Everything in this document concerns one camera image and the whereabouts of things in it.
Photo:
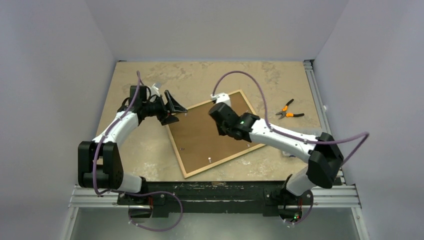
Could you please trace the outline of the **green wooden picture frame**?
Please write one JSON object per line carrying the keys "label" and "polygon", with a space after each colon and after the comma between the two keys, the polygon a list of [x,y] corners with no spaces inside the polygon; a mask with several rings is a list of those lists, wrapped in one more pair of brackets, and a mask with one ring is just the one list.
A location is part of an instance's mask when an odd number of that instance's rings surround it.
{"label": "green wooden picture frame", "polygon": [[208,114],[213,105],[211,100],[192,105],[187,113],[175,114],[178,122],[166,126],[184,179],[264,147],[219,135],[215,121]]}

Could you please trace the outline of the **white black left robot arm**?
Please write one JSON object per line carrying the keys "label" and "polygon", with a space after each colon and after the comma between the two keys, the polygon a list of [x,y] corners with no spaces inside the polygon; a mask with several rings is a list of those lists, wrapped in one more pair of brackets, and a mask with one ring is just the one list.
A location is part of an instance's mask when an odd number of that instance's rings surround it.
{"label": "white black left robot arm", "polygon": [[155,86],[132,85],[126,98],[108,127],[90,141],[78,145],[78,184],[95,190],[129,193],[138,205],[146,203],[149,191],[141,176],[125,173],[119,147],[145,118],[155,117],[166,126],[179,121],[176,113],[187,113],[168,90],[161,95]]}

